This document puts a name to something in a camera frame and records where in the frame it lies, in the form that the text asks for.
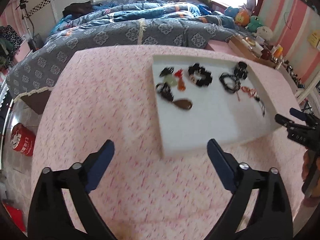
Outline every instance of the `white tray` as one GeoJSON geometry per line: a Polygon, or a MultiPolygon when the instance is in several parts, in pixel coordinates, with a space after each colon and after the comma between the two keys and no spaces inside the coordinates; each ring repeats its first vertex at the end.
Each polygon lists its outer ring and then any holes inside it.
{"type": "Polygon", "coordinates": [[[156,103],[162,139],[163,156],[185,156],[206,152],[207,142],[214,138],[220,145],[244,143],[276,130],[279,125],[274,121],[276,110],[254,72],[248,66],[249,75],[241,80],[242,86],[255,88],[265,104],[265,116],[262,116],[261,104],[248,94],[239,91],[241,101],[236,94],[227,93],[219,81],[223,72],[233,73],[236,62],[188,56],[153,57],[154,85],[163,82],[159,74],[165,67],[174,67],[174,73],[184,70],[184,92],[172,88],[174,99],[187,98],[193,107],[189,111],[181,110],[168,103],[156,93],[156,103]],[[200,63],[212,72],[212,84],[199,88],[187,76],[187,69],[194,63],[200,63]]]}

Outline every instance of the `metal screw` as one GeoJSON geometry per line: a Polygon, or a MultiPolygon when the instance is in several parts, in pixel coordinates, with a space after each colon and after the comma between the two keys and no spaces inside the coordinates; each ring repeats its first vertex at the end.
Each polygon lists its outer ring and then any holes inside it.
{"type": "Polygon", "coordinates": [[[73,168],[74,170],[78,170],[79,168],[81,168],[81,166],[82,166],[82,163],[74,163],[74,164],[72,165],[72,168],[73,168]]]}
{"type": "Polygon", "coordinates": [[[42,173],[43,174],[47,174],[49,171],[51,171],[51,169],[49,167],[45,167],[43,170],[42,170],[42,173]]]}
{"type": "Polygon", "coordinates": [[[246,164],[246,163],[240,163],[240,164],[239,164],[239,167],[240,167],[241,169],[243,169],[243,170],[248,170],[248,169],[249,169],[249,165],[246,164]]]}
{"type": "Polygon", "coordinates": [[[276,168],[271,168],[270,170],[271,170],[271,172],[273,174],[278,174],[279,173],[278,169],[276,169],[276,168]]]}

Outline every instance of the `tile floor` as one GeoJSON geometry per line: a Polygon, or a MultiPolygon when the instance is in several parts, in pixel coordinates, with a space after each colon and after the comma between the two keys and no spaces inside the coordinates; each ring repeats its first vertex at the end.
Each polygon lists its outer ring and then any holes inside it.
{"type": "Polygon", "coordinates": [[[27,227],[29,207],[31,203],[31,165],[32,157],[22,155],[10,147],[10,135],[14,125],[22,123],[29,130],[37,133],[41,115],[36,114],[22,100],[15,103],[7,123],[4,147],[2,152],[2,174],[6,177],[4,183],[7,198],[13,201],[13,206],[22,210],[27,227]]]}

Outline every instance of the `pink tablecloth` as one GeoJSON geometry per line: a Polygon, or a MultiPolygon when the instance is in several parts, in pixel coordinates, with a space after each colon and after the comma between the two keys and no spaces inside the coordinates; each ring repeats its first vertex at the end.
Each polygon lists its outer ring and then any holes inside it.
{"type": "MultiPolygon", "coordinates": [[[[152,55],[174,54],[244,60],[201,49],[169,46],[115,46],[78,51],[49,98],[36,138],[32,187],[42,168],[66,169],[97,151],[106,139],[116,153],[99,187],[90,193],[101,217],[121,239],[203,239],[217,222],[231,194],[207,155],[161,160],[161,138],[152,81],[152,55]]],[[[247,61],[276,110],[289,116],[298,108],[283,76],[247,61]]],[[[303,148],[285,129],[241,146],[225,147],[252,168],[280,170],[292,214],[303,198],[303,148]]],[[[71,198],[70,215],[82,229],[71,198]]]]}

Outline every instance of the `plush toy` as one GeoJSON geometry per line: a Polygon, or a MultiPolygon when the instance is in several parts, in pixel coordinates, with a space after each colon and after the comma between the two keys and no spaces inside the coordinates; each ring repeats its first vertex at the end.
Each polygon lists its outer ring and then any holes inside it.
{"type": "Polygon", "coordinates": [[[247,26],[249,32],[255,33],[259,27],[262,27],[263,23],[258,16],[251,16],[250,23],[247,26]]]}
{"type": "Polygon", "coordinates": [[[236,15],[235,24],[239,26],[247,26],[250,22],[250,16],[246,10],[242,10],[236,15]]]}
{"type": "Polygon", "coordinates": [[[229,7],[224,11],[224,15],[225,15],[225,16],[229,16],[229,17],[231,17],[231,18],[234,19],[234,18],[236,17],[236,15],[239,13],[239,10],[240,10],[239,7],[235,8],[235,7],[229,6],[229,7]]]}
{"type": "Polygon", "coordinates": [[[266,26],[262,26],[257,29],[257,33],[252,33],[252,35],[255,37],[260,36],[264,40],[270,41],[272,39],[273,32],[270,28],[268,28],[266,26]]]}

